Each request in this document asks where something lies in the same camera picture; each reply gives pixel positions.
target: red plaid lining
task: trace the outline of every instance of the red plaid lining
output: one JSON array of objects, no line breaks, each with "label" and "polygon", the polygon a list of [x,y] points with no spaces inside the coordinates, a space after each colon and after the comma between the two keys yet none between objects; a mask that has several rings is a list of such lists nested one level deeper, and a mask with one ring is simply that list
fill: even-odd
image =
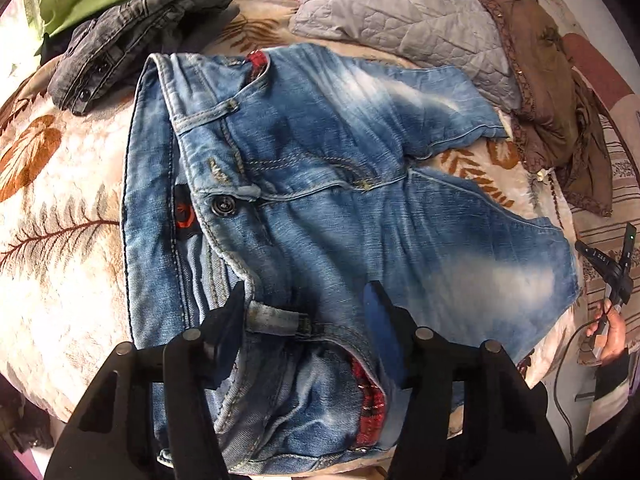
[{"label": "red plaid lining", "polygon": [[258,77],[260,77],[260,74],[262,74],[262,72],[266,70],[267,57],[261,50],[254,50],[253,52],[247,54],[246,58],[248,61],[251,61],[251,64],[253,65],[251,74],[249,75],[249,81],[247,82],[248,84],[258,79]]},{"label": "red plaid lining", "polygon": [[362,390],[360,426],[352,447],[374,446],[380,437],[382,423],[385,420],[385,396],[375,384],[372,384],[364,368],[355,358],[351,358],[351,372]]}]

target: gray denim jacket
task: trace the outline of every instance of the gray denim jacket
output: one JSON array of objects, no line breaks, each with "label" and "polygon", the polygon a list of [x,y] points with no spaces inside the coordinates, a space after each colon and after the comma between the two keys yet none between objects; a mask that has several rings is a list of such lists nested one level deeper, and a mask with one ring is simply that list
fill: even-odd
[{"label": "gray denim jacket", "polygon": [[137,78],[148,54],[184,50],[196,28],[211,31],[212,40],[238,13],[231,1],[129,0],[82,23],[49,83],[53,103],[74,115],[88,113],[115,84]]}]

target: blue denim jeans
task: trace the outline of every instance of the blue denim jeans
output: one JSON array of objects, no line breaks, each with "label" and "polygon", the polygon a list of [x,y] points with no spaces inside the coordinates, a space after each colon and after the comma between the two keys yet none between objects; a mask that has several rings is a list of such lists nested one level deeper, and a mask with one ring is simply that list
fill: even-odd
[{"label": "blue denim jeans", "polygon": [[230,469],[291,474],[398,438],[408,393],[367,336],[368,281],[418,325],[462,344],[497,339],[514,360],[578,284],[548,219],[520,218],[421,163],[504,136],[462,72],[311,44],[258,54],[147,61],[122,207],[127,297],[144,348],[199,325],[245,282],[244,341],[207,399]]}]

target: bolt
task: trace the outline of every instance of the bolt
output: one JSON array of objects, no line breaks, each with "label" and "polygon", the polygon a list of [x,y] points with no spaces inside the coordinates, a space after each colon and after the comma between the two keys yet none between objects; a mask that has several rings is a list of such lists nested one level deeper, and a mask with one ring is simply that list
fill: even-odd
[{"label": "bolt", "polygon": [[427,328],[425,326],[421,326],[418,330],[415,331],[415,336],[418,339],[422,339],[423,341],[427,341],[433,338],[433,330],[431,328]]},{"label": "bolt", "polygon": [[492,354],[497,354],[502,350],[502,345],[495,339],[489,339],[484,342],[484,347]]},{"label": "bolt", "polygon": [[200,337],[200,330],[197,328],[188,328],[184,332],[182,332],[182,337],[187,341],[196,341]]},{"label": "bolt", "polygon": [[124,343],[120,343],[118,346],[116,346],[116,354],[118,355],[127,355],[132,350],[133,345],[129,341],[125,341]]}]

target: dark clothing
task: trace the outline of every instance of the dark clothing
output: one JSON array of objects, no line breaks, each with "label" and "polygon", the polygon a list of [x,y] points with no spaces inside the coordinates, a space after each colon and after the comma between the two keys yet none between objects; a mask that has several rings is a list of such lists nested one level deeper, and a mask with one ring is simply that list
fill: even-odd
[{"label": "dark clothing", "polygon": [[556,168],[569,203],[611,215],[612,173],[596,97],[572,70],[558,26],[537,0],[480,0],[522,93],[513,135],[531,173]]},{"label": "dark clothing", "polygon": [[62,30],[53,36],[50,36],[45,32],[44,37],[42,38],[42,45],[38,50],[40,53],[40,66],[43,66],[53,58],[64,54],[69,48],[69,43],[71,43],[71,38],[73,37],[76,28],[84,26],[85,23],[90,22],[91,20],[95,20],[104,12],[104,10],[105,9],[102,9],[95,14],[92,14],[84,20],[84,22]]},{"label": "dark clothing", "polygon": [[577,464],[586,467],[616,432],[629,395],[628,375],[629,354],[626,349],[615,361],[596,370],[593,406],[587,435],[575,457]]},{"label": "dark clothing", "polygon": [[[232,20],[237,9],[223,12],[231,1],[130,0],[111,7],[76,27],[49,84],[51,99],[61,110],[84,115],[114,85],[137,79],[148,54],[182,49],[192,33],[187,29],[195,22],[207,20],[207,27],[214,28],[211,22],[216,17],[225,23]],[[190,13],[197,13],[199,20],[183,20]]]}]

